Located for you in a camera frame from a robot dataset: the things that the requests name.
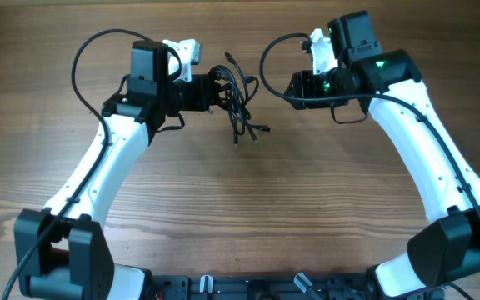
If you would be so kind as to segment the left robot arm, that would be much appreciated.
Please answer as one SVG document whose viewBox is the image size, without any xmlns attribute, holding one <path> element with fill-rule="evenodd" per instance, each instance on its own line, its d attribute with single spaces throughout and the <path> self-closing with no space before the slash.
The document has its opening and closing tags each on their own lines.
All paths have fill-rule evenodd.
<svg viewBox="0 0 480 300">
<path fill-rule="evenodd" d="M 97 113 L 97 133 L 80 163 L 42 209 L 18 215 L 10 286 L 38 299 L 163 298 L 149 270 L 113 261 L 103 229 L 122 183 L 166 118 L 217 102 L 218 85 L 192 72 L 199 61 L 196 40 L 137 36 L 130 71 Z"/>
</svg>

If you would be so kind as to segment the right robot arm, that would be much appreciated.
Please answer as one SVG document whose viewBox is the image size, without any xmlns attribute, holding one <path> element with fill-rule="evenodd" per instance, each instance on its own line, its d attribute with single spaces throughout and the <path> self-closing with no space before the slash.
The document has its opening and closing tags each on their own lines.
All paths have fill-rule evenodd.
<svg viewBox="0 0 480 300">
<path fill-rule="evenodd" d="M 480 272 L 480 178 L 433 109 L 422 75 L 403 50 L 384 52 L 367 12 L 332 20 L 302 42 L 312 69 L 285 92 L 296 109 L 359 101 L 388 135 L 422 199 L 428 225 L 406 251 L 378 266 L 380 296 L 399 298 Z"/>
</svg>

